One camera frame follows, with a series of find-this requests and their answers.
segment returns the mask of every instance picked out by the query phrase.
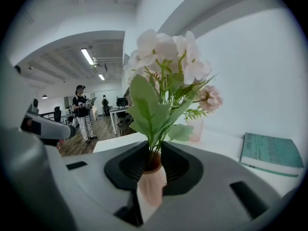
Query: black slot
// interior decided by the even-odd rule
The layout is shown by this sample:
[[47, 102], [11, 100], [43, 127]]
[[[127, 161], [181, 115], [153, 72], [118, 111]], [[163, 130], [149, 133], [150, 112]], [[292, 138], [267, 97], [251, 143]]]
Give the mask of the black slot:
[[230, 185], [250, 216], [255, 219], [267, 211], [268, 206], [243, 181]]
[[85, 163], [84, 161], [80, 161], [80, 162], [76, 162], [73, 164], [67, 164], [66, 167], [68, 170], [72, 170], [72, 169], [79, 168], [85, 165], [87, 165], [87, 163]]

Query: black holder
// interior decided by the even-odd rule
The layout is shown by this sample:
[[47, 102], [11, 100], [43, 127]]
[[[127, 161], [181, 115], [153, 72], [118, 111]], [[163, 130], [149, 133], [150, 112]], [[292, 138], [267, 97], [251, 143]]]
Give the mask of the black holder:
[[[149, 143], [144, 141], [110, 159], [105, 164], [105, 174], [115, 187], [134, 193], [148, 163], [149, 155]], [[163, 188], [163, 196], [185, 194], [203, 176], [203, 165], [199, 159], [166, 142], [162, 143], [161, 163], [167, 176], [167, 186]]]

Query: person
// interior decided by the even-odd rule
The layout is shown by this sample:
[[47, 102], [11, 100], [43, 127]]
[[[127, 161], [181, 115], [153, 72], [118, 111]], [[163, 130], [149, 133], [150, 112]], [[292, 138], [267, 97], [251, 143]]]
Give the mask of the person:
[[108, 100], [106, 99], [106, 96], [103, 95], [103, 100], [102, 100], [102, 105], [103, 105], [103, 109], [105, 111], [105, 116], [109, 116], [110, 113], [109, 113], [109, 107], [108, 107]]
[[91, 141], [97, 139], [97, 137], [93, 134], [90, 116], [88, 110], [85, 108], [86, 99], [82, 96], [83, 86], [79, 85], [76, 87], [75, 97], [73, 98], [73, 109], [75, 110], [77, 120], [80, 126], [80, 131], [82, 133], [82, 137], [87, 144]]

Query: black chair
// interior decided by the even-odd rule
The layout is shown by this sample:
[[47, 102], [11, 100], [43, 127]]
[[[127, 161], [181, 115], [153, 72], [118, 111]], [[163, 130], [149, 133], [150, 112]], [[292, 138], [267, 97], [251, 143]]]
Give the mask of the black chair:
[[120, 134], [123, 136], [124, 132], [129, 130], [129, 125], [134, 121], [133, 117], [131, 115], [127, 115], [124, 117], [124, 119], [118, 124], [118, 127], [120, 129]]
[[54, 109], [54, 121], [61, 122], [61, 110], [60, 107], [55, 107]]

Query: book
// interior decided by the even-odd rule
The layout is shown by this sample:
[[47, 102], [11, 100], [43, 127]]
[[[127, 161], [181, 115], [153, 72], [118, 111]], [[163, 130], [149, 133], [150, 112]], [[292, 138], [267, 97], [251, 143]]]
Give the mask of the book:
[[291, 139], [245, 133], [240, 164], [266, 172], [297, 177], [304, 167]]

